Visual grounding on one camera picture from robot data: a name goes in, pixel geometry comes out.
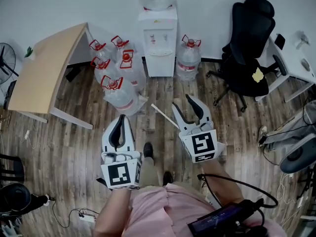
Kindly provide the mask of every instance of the yellow sticky note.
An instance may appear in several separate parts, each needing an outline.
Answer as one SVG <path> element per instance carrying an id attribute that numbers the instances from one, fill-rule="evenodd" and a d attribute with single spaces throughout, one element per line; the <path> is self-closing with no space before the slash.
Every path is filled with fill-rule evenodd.
<path id="1" fill-rule="evenodd" d="M 256 82 L 260 82 L 263 79 L 264 75 L 261 72 L 261 70 L 259 68 L 257 68 L 256 73 L 254 73 L 252 75 L 252 78 L 256 81 Z"/>

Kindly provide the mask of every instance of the black office chair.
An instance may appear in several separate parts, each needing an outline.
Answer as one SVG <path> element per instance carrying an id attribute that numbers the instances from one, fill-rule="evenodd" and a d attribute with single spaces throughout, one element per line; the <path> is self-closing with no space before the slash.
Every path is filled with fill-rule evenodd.
<path id="1" fill-rule="evenodd" d="M 282 61 L 273 55 L 275 63 L 268 68 L 260 66 L 256 58 L 263 52 L 264 46 L 276 23 L 273 19 L 273 6 L 266 0 L 246 0 L 233 5 L 233 32 L 231 41 L 223 47 L 223 63 L 218 72 L 209 71 L 206 76 L 214 75 L 226 81 L 227 89 L 214 101 L 219 101 L 229 90 L 237 93 L 242 101 L 244 112 L 247 104 L 243 96 L 257 97 L 269 93 L 267 80 L 263 77 L 259 82 L 253 78 L 257 68 L 263 75 L 279 71 L 283 76 L 286 70 Z"/>

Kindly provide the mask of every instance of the display screen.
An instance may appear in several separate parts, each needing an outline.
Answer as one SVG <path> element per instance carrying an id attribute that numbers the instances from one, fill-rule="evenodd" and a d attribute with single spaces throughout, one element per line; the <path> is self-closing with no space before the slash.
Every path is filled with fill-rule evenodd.
<path id="1" fill-rule="evenodd" d="M 239 213 L 240 211 L 242 211 L 242 207 L 238 207 L 231 204 L 225 208 L 213 212 L 211 215 L 204 219 L 192 223 L 191 225 L 197 233 L 209 228 L 214 229 L 218 224 L 220 224 L 223 221 L 226 221 L 227 219 L 231 218 L 233 215 Z"/>

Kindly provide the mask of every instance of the pink shirt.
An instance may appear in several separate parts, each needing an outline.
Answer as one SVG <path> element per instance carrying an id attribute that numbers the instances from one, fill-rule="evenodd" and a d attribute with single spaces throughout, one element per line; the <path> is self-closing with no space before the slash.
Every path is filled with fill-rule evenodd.
<path id="1" fill-rule="evenodd" d="M 142 192 L 131 203 L 124 237 L 191 237 L 187 224 L 214 211 L 199 196 L 173 184 Z M 244 223 L 257 226 L 261 221 L 261 215 L 255 213 Z M 284 230 L 272 220 L 266 219 L 264 227 L 270 237 L 286 237 Z"/>

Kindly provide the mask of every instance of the white stick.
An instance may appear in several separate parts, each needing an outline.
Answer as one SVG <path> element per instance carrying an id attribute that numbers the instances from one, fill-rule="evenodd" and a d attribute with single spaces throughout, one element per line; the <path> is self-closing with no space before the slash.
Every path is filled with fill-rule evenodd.
<path id="1" fill-rule="evenodd" d="M 178 125 L 175 123 L 175 122 L 173 122 L 165 113 L 163 113 L 161 110 L 159 110 L 159 108 L 156 106 L 156 105 L 154 105 L 154 104 L 152 104 L 152 107 L 154 107 L 161 115 L 163 115 L 170 123 L 172 123 L 176 128 L 178 128 L 179 130 L 180 130 L 180 128 L 178 127 Z"/>

